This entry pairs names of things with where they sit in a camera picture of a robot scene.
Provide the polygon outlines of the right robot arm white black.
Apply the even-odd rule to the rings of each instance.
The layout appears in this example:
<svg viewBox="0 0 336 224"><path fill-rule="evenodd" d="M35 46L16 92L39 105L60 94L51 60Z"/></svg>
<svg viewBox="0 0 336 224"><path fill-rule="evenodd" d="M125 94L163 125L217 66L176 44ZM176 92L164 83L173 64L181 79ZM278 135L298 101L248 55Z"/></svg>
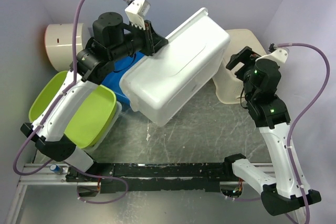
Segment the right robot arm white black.
<svg viewBox="0 0 336 224"><path fill-rule="evenodd" d="M280 63L285 55L269 59L246 46L230 57L226 69L235 72L243 82L242 92L247 110L267 145L275 177L270 177L242 154L224 159L223 176L230 181L239 178L261 196L264 208L272 216L287 214L321 201L321 195L307 183L299 166L293 142L289 136L291 124L286 104L277 95L281 79Z"/></svg>

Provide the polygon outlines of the white plastic tub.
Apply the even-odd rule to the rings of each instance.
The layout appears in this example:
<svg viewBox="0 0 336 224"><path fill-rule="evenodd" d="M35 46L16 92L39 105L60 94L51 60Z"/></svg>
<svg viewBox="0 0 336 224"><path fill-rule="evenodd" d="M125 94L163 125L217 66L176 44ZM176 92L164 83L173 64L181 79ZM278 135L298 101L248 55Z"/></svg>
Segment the white plastic tub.
<svg viewBox="0 0 336 224"><path fill-rule="evenodd" d="M200 8L168 36L153 57L144 56L119 85L134 112L164 126L218 71L229 34Z"/></svg>

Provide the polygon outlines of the blue plastic tray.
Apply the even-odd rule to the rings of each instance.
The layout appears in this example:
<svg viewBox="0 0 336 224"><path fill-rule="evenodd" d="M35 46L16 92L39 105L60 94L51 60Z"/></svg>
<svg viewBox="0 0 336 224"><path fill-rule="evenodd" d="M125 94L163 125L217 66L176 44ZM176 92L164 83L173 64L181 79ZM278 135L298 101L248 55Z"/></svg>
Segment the blue plastic tray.
<svg viewBox="0 0 336 224"><path fill-rule="evenodd" d="M126 57L122 60L117 61L114 64L115 70L109 73L102 82L102 85L109 88L115 93L117 100L120 103L129 105L130 100L128 97L122 92L119 82L122 76L140 59L144 57L144 54L140 52L136 52L132 57Z"/></svg>

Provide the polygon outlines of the beige perforated plastic basket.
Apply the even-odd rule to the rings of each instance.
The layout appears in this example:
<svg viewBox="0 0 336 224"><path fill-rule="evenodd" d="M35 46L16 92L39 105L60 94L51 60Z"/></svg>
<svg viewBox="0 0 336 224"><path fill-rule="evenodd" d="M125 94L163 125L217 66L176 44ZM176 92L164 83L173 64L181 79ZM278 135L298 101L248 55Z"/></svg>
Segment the beige perforated plastic basket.
<svg viewBox="0 0 336 224"><path fill-rule="evenodd" d="M264 56L266 54L260 41L249 29L230 29L226 31L230 36L230 43L223 53L223 60L217 73L213 76L213 82L216 88L216 96L223 104L238 104L241 91L243 90L243 82L234 75L240 67L239 63L233 70L226 69L226 65L231 55L239 53L246 46L252 51Z"/></svg>

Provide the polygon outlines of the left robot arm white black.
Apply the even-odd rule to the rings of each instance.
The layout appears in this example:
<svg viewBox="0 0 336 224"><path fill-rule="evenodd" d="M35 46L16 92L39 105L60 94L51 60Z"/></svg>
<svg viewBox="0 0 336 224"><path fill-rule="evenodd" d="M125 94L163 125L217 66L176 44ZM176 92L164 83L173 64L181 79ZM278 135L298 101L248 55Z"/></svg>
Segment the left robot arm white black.
<svg viewBox="0 0 336 224"><path fill-rule="evenodd" d="M21 131L35 147L53 161L66 162L79 169L90 182L97 178L95 161L65 134L65 129L83 101L114 70L114 64L136 52L153 56L168 40L157 34L149 20L142 25L125 24L120 14L101 14L92 24L93 37L84 50L75 55L62 88L42 116Z"/></svg>

